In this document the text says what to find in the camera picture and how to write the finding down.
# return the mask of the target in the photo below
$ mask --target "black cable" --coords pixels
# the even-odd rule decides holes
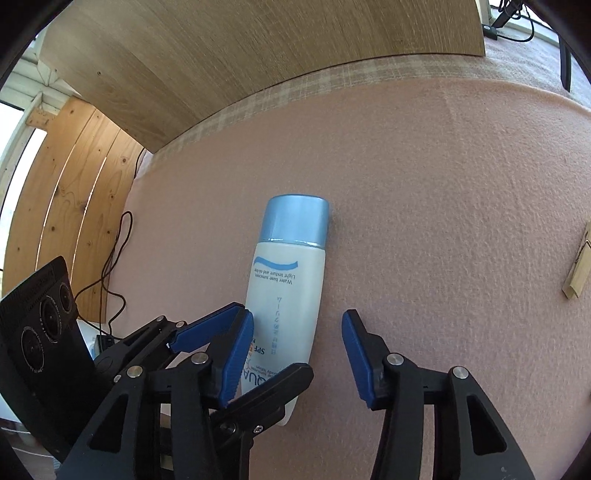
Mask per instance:
[[[493,5],[493,4],[489,4],[489,5],[491,6],[491,8],[496,8],[496,9],[498,9],[500,7],[500,5]],[[541,27],[547,28],[551,32],[554,32],[554,29],[551,26],[549,26],[549,25],[547,25],[545,23],[542,23],[539,20],[536,20],[535,18],[531,18],[531,16],[530,16],[530,21],[532,21],[536,25],[539,25]]]
[[[123,219],[125,218],[125,215],[129,215],[129,228],[128,228],[127,234],[125,236],[125,240],[121,244],[121,247],[119,249],[119,252],[117,253],[117,255],[115,255],[115,251],[117,249],[117,243],[119,242],[119,238],[121,236],[121,228],[122,228],[122,225],[123,225]],[[113,337],[115,340],[121,340],[121,338],[118,338],[118,337],[116,337],[116,336],[113,335],[113,329],[112,329],[112,325],[111,324],[125,310],[125,307],[127,306],[127,301],[125,300],[125,297],[123,295],[121,295],[120,293],[116,293],[114,291],[110,291],[107,288],[107,286],[105,285],[105,280],[109,277],[109,275],[111,274],[111,272],[115,268],[115,265],[119,261],[119,257],[121,257],[121,252],[123,251],[123,249],[125,248],[125,245],[129,241],[129,236],[131,235],[131,229],[132,229],[133,225],[134,225],[134,216],[133,216],[133,214],[130,211],[128,211],[128,210],[125,211],[125,212],[123,212],[123,215],[121,215],[121,219],[119,220],[119,229],[117,230],[117,235],[115,236],[115,242],[113,244],[113,248],[111,249],[111,252],[109,253],[109,256],[107,257],[107,260],[105,261],[105,264],[103,265],[103,268],[102,268],[102,270],[100,272],[100,278],[98,280],[94,281],[93,283],[87,285],[86,287],[84,287],[82,290],[80,290],[74,296],[74,301],[76,301],[76,299],[80,296],[80,294],[82,292],[84,292],[84,291],[88,290],[89,288],[92,288],[95,285],[97,285],[98,283],[100,283],[99,325],[100,325],[100,319],[102,318],[103,290],[106,291],[107,295],[108,294],[111,294],[111,295],[113,295],[115,297],[120,298],[123,301],[123,305],[121,306],[121,308],[119,309],[119,311],[117,311],[117,313],[115,313],[115,315],[113,315],[108,320],[108,322],[107,322],[107,324],[109,325],[109,333],[108,334],[102,328],[97,327],[96,325],[93,325],[92,323],[90,323],[88,320],[86,320],[84,317],[82,317],[82,315],[80,315],[80,313],[78,314],[78,317],[80,318],[80,320],[82,320],[83,322],[87,323],[92,328],[98,330],[100,335],[102,335],[102,334],[109,335],[109,336]]]
[[[494,5],[491,5],[491,7],[495,7],[500,13],[504,12],[507,8],[507,6],[509,5],[509,3],[511,3],[511,0],[499,0],[499,6],[495,7]],[[499,38],[504,38],[505,40],[511,40],[514,42],[518,42],[518,43],[527,43],[529,41],[531,41],[534,38],[534,19],[531,18],[530,15],[530,10],[527,8],[527,5],[522,5],[519,10],[517,12],[515,12],[515,14],[511,17],[513,20],[519,20],[521,18],[523,18],[523,15],[521,14],[521,9],[525,7],[525,12],[527,13],[527,18],[529,19],[530,23],[531,23],[531,34],[529,37],[527,38],[513,38],[513,37],[506,37],[504,35],[501,35],[500,33],[497,33],[497,36]]]
[[[142,151],[139,152],[138,158],[136,158],[135,160],[135,173],[134,173],[134,179],[138,176],[138,163],[139,163],[139,158],[142,156],[142,153],[145,152],[145,148],[142,148]]]

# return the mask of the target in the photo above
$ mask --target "camera lens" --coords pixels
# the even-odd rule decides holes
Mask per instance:
[[[39,340],[38,335],[31,327],[26,327],[22,331],[21,349],[25,361],[31,370],[35,373],[39,373],[43,370],[43,363],[45,361],[43,347],[41,346],[41,341]]]
[[[70,297],[70,289],[65,283],[62,283],[60,287],[60,302],[66,313],[72,309],[72,297]]]
[[[61,320],[51,297],[45,297],[41,301],[41,325],[49,340],[56,343],[61,335]]]

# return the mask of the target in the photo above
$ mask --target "silver bolt head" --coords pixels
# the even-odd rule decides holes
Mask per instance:
[[[205,352],[197,352],[191,355],[191,363],[195,365],[203,365],[207,360],[209,360],[209,357]]]
[[[143,373],[143,371],[144,369],[139,365],[134,365],[127,369],[127,376],[130,378],[138,378]]]
[[[454,367],[452,370],[453,376],[460,380],[465,380],[470,376],[470,372],[466,367]]]
[[[386,360],[390,365],[394,365],[395,367],[402,365],[404,363],[404,357],[400,355],[400,353],[390,353]]]
[[[236,431],[236,424],[235,423],[222,423],[220,425],[220,430],[224,431],[226,434],[231,435]]]

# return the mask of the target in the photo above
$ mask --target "light blue bottle cap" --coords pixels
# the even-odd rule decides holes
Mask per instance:
[[[267,203],[259,242],[308,245],[324,249],[329,203],[312,195],[289,194]]]

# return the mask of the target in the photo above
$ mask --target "curved wooden panel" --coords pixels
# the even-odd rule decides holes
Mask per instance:
[[[39,241],[57,181],[95,107],[70,98],[48,127],[15,209],[4,260],[2,294],[35,271]]]
[[[411,53],[484,55],[474,0],[77,0],[41,59],[155,152],[279,82]]]
[[[62,255],[71,274],[86,205],[119,130],[117,125],[96,110],[80,134],[47,213],[38,267]]]
[[[72,290],[77,293],[98,280],[115,243],[119,219],[134,181],[135,161],[142,147],[120,130],[100,171],[82,222],[76,257],[71,271]],[[76,300],[80,314],[99,321],[100,285],[86,290]],[[102,318],[106,312],[103,295]]]

